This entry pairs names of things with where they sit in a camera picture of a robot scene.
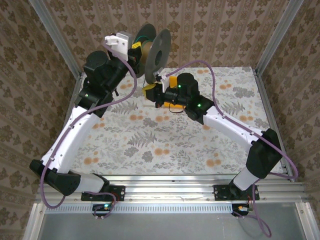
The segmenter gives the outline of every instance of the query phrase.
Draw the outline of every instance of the metal strip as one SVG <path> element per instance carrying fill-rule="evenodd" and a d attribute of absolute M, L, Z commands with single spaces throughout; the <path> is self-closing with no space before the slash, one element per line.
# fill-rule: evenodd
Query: metal strip
<path fill-rule="evenodd" d="M 46 206 L 42 203 L 34 203 L 28 223 L 25 228 L 23 240 L 37 240 L 43 223 Z"/>
<path fill-rule="evenodd" d="M 93 204 L 63 204 L 58 208 L 47 208 L 46 214 L 91 214 Z M 231 203 L 122 203 L 115 205 L 113 214 L 230 214 Z"/>
<path fill-rule="evenodd" d="M 80 89 L 81 89 L 81 86 L 82 86 L 82 83 L 84 81 L 84 73 L 81 73 L 81 75 L 77 78 L 76 82 L 75 82 L 75 85 L 74 85 L 74 89 L 73 89 L 73 92 L 72 92 L 72 96 L 71 96 L 71 99 L 70 99 L 70 103 L 69 103 L 69 106 L 68 106 L 68 110 L 66 111 L 66 114 L 65 114 L 65 119 L 64 119 L 64 123 L 63 123 L 63 126 L 65 126 L 70 118 L 70 115 L 71 115 L 71 112 L 72 112 L 72 109 L 74 108 L 75 106 L 75 101 L 79 95 L 79 92 L 80 92 Z"/>
<path fill-rule="evenodd" d="M 279 46 L 281 40 L 283 39 L 286 31 L 288 30 L 291 22 L 295 18 L 298 10 L 300 9 L 304 0 L 290 0 L 286 9 L 279 20 L 269 42 L 267 43 L 263 54 L 256 65 L 256 70 L 262 74 L 266 69 L 268 63 L 270 62 L 272 56 L 274 55 L 277 47 Z"/>
<path fill-rule="evenodd" d="M 54 44 L 58 48 L 60 54 L 68 65 L 70 71 L 72 72 L 75 79 L 79 78 L 81 73 L 81 68 L 78 66 L 77 61 L 75 60 L 71 49 L 63 38 L 63 35 L 57 28 L 54 19 L 52 18 L 50 12 L 48 11 L 44 1 L 39 0 L 30 0 L 31 5 L 33 6 L 36 14 L 39 16 L 41 22 L 43 23 L 45 29 L 52 38 Z"/>
<path fill-rule="evenodd" d="M 320 232 L 309 202 L 295 204 L 306 239 L 319 240 Z"/>
<path fill-rule="evenodd" d="M 112 185 L 126 186 L 125 203 L 172 204 L 217 203 L 213 185 L 228 184 L 230 179 L 214 179 L 214 175 L 183 176 L 104 176 Z M 301 182 L 290 182 L 286 179 L 262 179 L 257 183 L 260 200 L 263 203 L 297 203 L 308 200 Z M 58 203 L 61 194 L 45 185 L 44 191 L 50 203 Z M 243 201 L 219 201 L 219 203 L 242 203 Z M 81 193 L 74 193 L 65 198 L 65 203 L 81 202 Z"/>
<path fill-rule="evenodd" d="M 260 96 L 261 96 L 261 100 L 262 100 L 262 104 L 263 104 L 263 107 L 264 107 L 264 111 L 265 111 L 266 117 L 268 119 L 268 122 L 270 124 L 270 127 L 273 130 L 275 130 L 276 134 L 278 135 L 281 150 L 286 154 L 286 149 L 285 149 L 284 143 L 283 143 L 283 141 L 281 139 L 281 135 L 280 135 L 280 132 L 279 132 L 279 129 L 278 129 L 278 125 L 277 125 L 277 122 L 276 122 L 276 119 L 275 119 L 275 115 L 274 115 L 274 112 L 272 111 L 272 107 L 271 107 L 271 104 L 270 104 L 270 101 L 269 101 L 269 98 L 268 98 L 268 95 L 267 95 L 267 91 L 265 89 L 265 85 L 264 85 L 264 83 L 262 81 L 261 75 L 257 70 L 253 70 L 253 74 L 254 74 L 254 78 L 255 78 L 255 81 L 256 81 L 256 85 L 258 86 L 258 90 L 259 90 L 259 93 L 260 93 Z M 288 161 L 285 160 L 284 158 L 282 158 L 280 160 L 280 162 L 281 162 L 281 164 L 283 166 L 285 166 L 287 174 L 289 176 L 293 176 L 294 174 L 292 172 L 291 166 L 288 163 Z"/>

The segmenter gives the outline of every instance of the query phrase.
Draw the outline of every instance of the brown damask wallpaper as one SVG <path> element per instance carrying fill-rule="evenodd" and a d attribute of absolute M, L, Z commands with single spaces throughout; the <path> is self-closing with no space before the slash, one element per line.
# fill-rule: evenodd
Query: brown damask wallpaper
<path fill-rule="evenodd" d="M 320 222 L 320 0 L 303 2 L 262 79 Z"/>
<path fill-rule="evenodd" d="M 255 67 L 289 0 L 45 0 L 79 66 L 104 36 L 145 23 L 171 32 L 167 66 Z"/>
<path fill-rule="evenodd" d="M 75 79 L 26 0 L 0 1 L 0 239 L 22 239 L 39 181 L 29 170 L 60 132 Z"/>

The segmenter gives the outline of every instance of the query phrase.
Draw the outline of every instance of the black mounting bracket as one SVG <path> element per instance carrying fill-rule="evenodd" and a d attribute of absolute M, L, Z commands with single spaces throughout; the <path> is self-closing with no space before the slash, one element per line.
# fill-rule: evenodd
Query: black mounting bracket
<path fill-rule="evenodd" d="M 108 191 L 103 191 L 115 195 L 117 202 L 123 202 L 126 195 L 126 186 L 120 185 L 109 185 Z M 81 201 L 89 202 L 112 202 L 113 198 L 110 195 L 93 195 L 90 193 L 83 192 L 81 194 Z"/>
<path fill-rule="evenodd" d="M 248 196 L 250 196 L 251 199 L 253 199 L 252 196 L 252 185 L 245 191 L 242 191 L 238 197 L 235 197 L 233 194 L 231 194 L 230 191 L 230 184 L 225 185 L 213 185 L 214 190 L 214 200 L 215 201 L 248 201 Z M 258 187 L 255 186 L 255 194 L 254 194 L 255 200 L 259 200 L 259 190 Z"/>

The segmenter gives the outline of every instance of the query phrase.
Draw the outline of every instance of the black wire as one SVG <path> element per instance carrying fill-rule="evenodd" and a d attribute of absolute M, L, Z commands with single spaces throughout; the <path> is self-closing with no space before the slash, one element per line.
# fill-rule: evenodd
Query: black wire
<path fill-rule="evenodd" d="M 184 110 L 185 110 L 185 107 L 182 106 L 182 110 L 181 110 L 181 111 L 171 111 L 171 110 L 170 110 L 170 105 L 171 105 L 171 102 L 169 103 L 169 112 L 170 112 L 170 113 L 173 113 L 173 114 L 181 114 L 181 113 L 183 113 Z"/>

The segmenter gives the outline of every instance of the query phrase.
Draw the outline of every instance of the floral tablecloth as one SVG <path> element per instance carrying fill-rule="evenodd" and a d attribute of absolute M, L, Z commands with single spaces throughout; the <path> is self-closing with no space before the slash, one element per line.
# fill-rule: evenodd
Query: floral tablecloth
<path fill-rule="evenodd" d="M 214 67 L 213 71 L 220 107 L 248 125 L 267 129 L 251 67 Z M 194 75 L 203 96 L 212 97 L 208 69 L 191 67 L 183 72 Z M 185 113 L 155 108 L 143 97 L 143 83 L 144 78 L 139 78 L 131 98 L 107 109 L 80 147 L 72 169 L 105 175 L 236 174 L 245 166 L 247 154 L 237 143 L 217 129 L 192 121 Z M 123 98 L 132 87 L 128 74 L 118 87 L 116 99 Z M 282 173 L 281 164 L 273 171 Z"/>

